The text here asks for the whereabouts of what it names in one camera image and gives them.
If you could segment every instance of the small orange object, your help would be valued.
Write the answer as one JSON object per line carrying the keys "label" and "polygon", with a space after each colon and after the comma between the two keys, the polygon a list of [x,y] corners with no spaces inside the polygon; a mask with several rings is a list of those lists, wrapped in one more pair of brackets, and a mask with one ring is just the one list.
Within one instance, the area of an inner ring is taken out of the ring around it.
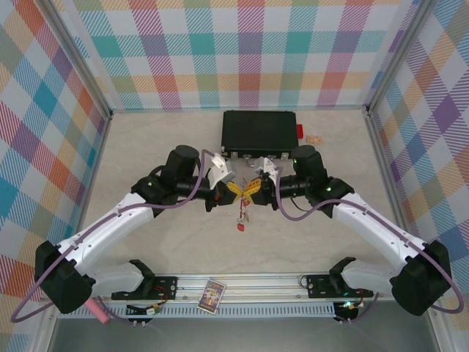
{"label": "small orange object", "polygon": [[306,143],[308,144],[321,144],[322,137],[321,136],[306,136]]}

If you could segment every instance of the black box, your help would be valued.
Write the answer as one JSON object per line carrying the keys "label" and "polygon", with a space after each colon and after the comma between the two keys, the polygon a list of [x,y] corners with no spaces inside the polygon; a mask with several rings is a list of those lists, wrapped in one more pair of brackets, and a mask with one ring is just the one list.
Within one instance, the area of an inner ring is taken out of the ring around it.
{"label": "black box", "polygon": [[225,111],[221,153],[227,158],[287,159],[298,146],[296,115],[290,111]]}

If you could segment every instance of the beige floor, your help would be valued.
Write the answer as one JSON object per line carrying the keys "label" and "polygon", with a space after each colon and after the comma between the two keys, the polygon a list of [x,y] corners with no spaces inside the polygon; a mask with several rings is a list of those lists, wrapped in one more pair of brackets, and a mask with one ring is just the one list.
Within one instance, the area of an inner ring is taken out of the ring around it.
{"label": "beige floor", "polygon": [[[130,187],[171,149],[188,144],[198,150],[220,150],[221,111],[118,114],[103,154],[85,225],[117,204]],[[305,134],[317,145],[329,175],[348,182],[383,215],[391,217],[384,186],[360,111],[299,111]],[[285,174],[292,173],[291,162]],[[243,161],[239,179],[255,178]],[[308,203],[299,199],[304,208]],[[300,214],[290,201],[285,208]],[[286,220],[271,207],[250,205],[251,222],[237,230],[239,203],[205,213],[203,201],[163,212],[110,249],[100,264],[144,261],[155,273],[262,273],[326,271],[345,256],[382,262],[359,234],[322,213],[300,222]]]}

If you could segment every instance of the black mounting bracket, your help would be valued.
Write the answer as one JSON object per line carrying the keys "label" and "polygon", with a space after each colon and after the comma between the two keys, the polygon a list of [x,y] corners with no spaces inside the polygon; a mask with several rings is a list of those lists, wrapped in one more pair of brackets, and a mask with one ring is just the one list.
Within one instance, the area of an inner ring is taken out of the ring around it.
{"label": "black mounting bracket", "polygon": [[177,277],[176,276],[156,276],[150,268],[138,259],[130,260],[141,271],[144,279],[140,286],[133,292],[115,292],[112,293],[111,299],[115,301],[142,300],[148,299],[153,301],[176,299]]}
{"label": "black mounting bracket", "polygon": [[[329,274],[307,275],[306,287],[309,298],[361,298],[361,290],[347,288],[337,293],[336,288],[330,281]],[[373,297],[373,291],[363,290],[364,298]]]}
{"label": "black mounting bracket", "polygon": [[[131,306],[128,306],[125,308],[125,315],[147,315],[147,311],[143,310],[134,310],[131,308]],[[153,320],[153,318],[127,318],[129,321],[134,322],[136,321],[137,323],[149,323],[150,321]]]}
{"label": "black mounting bracket", "polygon": [[164,291],[156,289],[162,287],[168,294],[168,301],[176,299],[177,292],[177,277],[176,276],[154,276],[152,278],[152,289],[148,293],[144,293],[141,286],[133,292],[115,292],[111,295],[114,301],[127,301],[127,300],[150,300],[150,301],[165,301],[166,297]]}

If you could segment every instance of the card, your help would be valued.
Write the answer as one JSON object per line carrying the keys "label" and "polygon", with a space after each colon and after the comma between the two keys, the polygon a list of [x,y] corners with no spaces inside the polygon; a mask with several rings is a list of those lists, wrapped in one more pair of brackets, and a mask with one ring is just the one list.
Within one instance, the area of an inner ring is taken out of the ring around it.
{"label": "card", "polygon": [[306,143],[308,144],[321,144],[322,137],[321,136],[306,136]]}
{"label": "card", "polygon": [[202,293],[202,297],[199,300],[199,304],[197,304],[197,308],[200,308],[205,312],[209,312],[210,314],[216,314],[218,305],[221,301],[221,296],[225,292],[225,288],[226,286],[220,282],[208,280],[205,285],[204,292]]}

